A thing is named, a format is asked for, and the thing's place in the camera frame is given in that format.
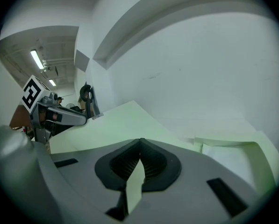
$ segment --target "gray surface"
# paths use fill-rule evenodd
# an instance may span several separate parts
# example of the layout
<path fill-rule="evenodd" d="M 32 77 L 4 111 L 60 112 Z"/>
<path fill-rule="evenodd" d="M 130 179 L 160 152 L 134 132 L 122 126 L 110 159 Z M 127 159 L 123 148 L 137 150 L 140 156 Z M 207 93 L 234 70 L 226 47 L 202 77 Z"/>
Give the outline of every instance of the gray surface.
<path fill-rule="evenodd" d="M 49 106 L 48 111 L 53 111 L 57 114 L 62 115 L 61 122 L 52 120 L 54 123 L 58 125 L 81 126 L 81 125 L 85 125 L 87 122 L 85 115 L 64 107 L 60 108 L 59 105 Z"/>
<path fill-rule="evenodd" d="M 43 177 L 58 203 L 63 223 L 119 223 L 92 206 L 72 189 L 54 165 L 43 144 L 34 142 L 34 145 Z"/>
<path fill-rule="evenodd" d="M 94 172 L 96 161 L 132 140 L 106 147 L 51 155 L 53 161 L 75 158 L 79 162 L 59 168 L 69 185 L 102 212 L 114 207 L 119 192 L 105 189 Z M 165 191 L 143 193 L 125 223 L 221 223 L 231 220 L 207 180 L 221 178 L 248 205 L 257 200 L 256 192 L 241 178 L 213 159 L 169 144 L 149 140 L 175 154 L 182 164 L 178 179 Z"/>
<path fill-rule="evenodd" d="M 178 179 L 165 191 L 143 193 L 127 223 L 221 223 L 230 220 L 207 180 L 221 178 L 248 205 L 257 200 L 256 192 L 241 178 L 213 159 L 169 144 L 152 143 L 175 154 L 182 164 Z"/>
<path fill-rule="evenodd" d="M 121 192 L 105 188 L 97 177 L 94 166 L 100 157 L 129 142 L 128 140 L 84 151 L 52 154 L 51 157 L 54 162 L 71 158 L 78 160 L 78 163 L 58 168 L 58 170 L 77 193 L 104 213 L 117 205 Z"/>
<path fill-rule="evenodd" d="M 101 156 L 130 141 L 50 157 L 43 144 L 31 143 L 22 133 L 1 128 L 0 183 L 12 201 L 40 223 L 119 223 L 104 212 L 116 206 L 120 192 L 104 187 L 95 174 L 94 165 Z M 258 199 L 247 183 L 213 159 L 150 141 L 177 155 L 182 171 L 165 191 L 143 193 L 124 223 L 228 222 L 229 214 L 206 183 L 218 177 L 248 205 Z M 69 158 L 79 162 L 59 169 L 53 163 Z M 252 212 L 247 209 L 238 215 L 236 223 L 245 222 L 245 216 L 252 216 Z"/>
<path fill-rule="evenodd" d="M 80 70 L 85 72 L 88 62 L 89 62 L 89 58 L 77 49 L 74 65 Z"/>

